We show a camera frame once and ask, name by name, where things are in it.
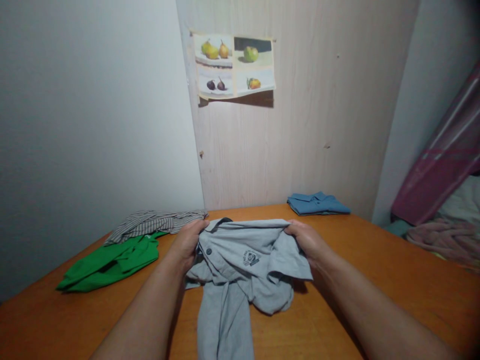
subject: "forearm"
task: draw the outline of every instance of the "forearm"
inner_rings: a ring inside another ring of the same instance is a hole
[[[167,254],[92,359],[164,359],[183,286],[184,273]]]
[[[370,359],[457,358],[346,260],[327,253],[313,267],[317,285],[333,296]]]

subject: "gray polo shirt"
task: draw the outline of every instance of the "gray polo shirt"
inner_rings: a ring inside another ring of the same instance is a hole
[[[253,359],[249,303],[272,315],[290,307],[292,278],[310,266],[282,219],[210,222],[200,234],[187,288],[204,284],[198,314],[199,359]]]

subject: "green shirt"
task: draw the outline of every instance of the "green shirt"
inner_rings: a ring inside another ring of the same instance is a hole
[[[160,231],[101,246],[68,269],[56,289],[87,293],[125,279],[158,259],[157,238],[166,234]]]

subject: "hand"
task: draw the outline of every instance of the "hand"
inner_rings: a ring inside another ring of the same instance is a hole
[[[210,224],[208,220],[195,220],[182,227],[173,241],[166,258],[176,262],[183,274],[194,264],[195,249],[199,242],[199,234]]]
[[[335,254],[313,227],[298,220],[288,222],[291,225],[285,228],[285,233],[295,237],[311,267],[320,267],[325,257]]]

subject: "orange table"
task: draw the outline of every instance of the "orange table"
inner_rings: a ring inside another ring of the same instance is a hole
[[[397,304],[467,355],[478,343],[480,278],[441,260],[355,215],[298,217],[286,204],[212,211],[210,219],[300,219]],[[155,264],[90,293],[55,291],[92,244],[0,306],[0,359],[87,359],[147,279]],[[174,236],[159,239],[159,257]],[[291,308],[267,316],[250,306],[257,359],[361,359],[354,342],[325,300],[306,283]],[[170,358],[197,358],[197,315],[202,288],[185,293]]]

